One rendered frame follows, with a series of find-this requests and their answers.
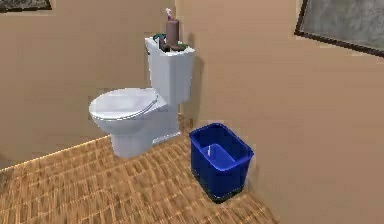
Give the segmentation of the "white toilet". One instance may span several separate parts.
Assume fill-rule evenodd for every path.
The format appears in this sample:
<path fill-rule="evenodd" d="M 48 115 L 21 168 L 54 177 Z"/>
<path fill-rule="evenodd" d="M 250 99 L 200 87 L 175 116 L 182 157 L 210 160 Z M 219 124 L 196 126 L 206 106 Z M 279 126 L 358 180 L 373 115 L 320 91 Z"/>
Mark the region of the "white toilet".
<path fill-rule="evenodd" d="M 123 158 L 178 136 L 178 106 L 190 98 L 195 50 L 164 52 L 159 39 L 144 41 L 150 86 L 112 90 L 89 104 L 93 121 L 110 135 L 114 153 Z"/>

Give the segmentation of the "blue waste bin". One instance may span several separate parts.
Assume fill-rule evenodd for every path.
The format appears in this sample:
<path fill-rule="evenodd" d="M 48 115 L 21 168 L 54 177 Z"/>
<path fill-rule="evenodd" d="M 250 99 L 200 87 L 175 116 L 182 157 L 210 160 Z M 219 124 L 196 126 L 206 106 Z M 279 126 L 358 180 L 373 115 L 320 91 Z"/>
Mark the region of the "blue waste bin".
<path fill-rule="evenodd" d="M 252 148 L 222 123 L 189 133 L 191 172 L 214 203 L 240 193 L 245 185 Z"/>

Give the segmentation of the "dark framed wall picture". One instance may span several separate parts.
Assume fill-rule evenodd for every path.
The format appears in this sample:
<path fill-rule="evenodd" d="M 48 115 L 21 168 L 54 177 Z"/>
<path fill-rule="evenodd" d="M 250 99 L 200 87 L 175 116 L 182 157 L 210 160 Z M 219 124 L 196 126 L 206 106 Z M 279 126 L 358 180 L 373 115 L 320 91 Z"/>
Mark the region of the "dark framed wall picture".
<path fill-rule="evenodd" d="M 302 0 L 294 34 L 384 58 L 384 0 Z"/>
<path fill-rule="evenodd" d="M 0 13 L 51 9 L 50 0 L 0 0 Z"/>

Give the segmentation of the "brown spray bottle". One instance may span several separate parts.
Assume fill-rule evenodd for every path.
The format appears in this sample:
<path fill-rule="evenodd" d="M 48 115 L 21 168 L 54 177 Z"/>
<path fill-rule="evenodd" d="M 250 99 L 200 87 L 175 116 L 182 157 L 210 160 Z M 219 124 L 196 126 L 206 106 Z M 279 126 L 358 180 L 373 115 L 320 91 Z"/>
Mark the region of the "brown spray bottle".
<path fill-rule="evenodd" d="M 176 45 L 179 41 L 179 20 L 173 17 L 172 10 L 166 8 L 166 39 L 169 45 Z"/>

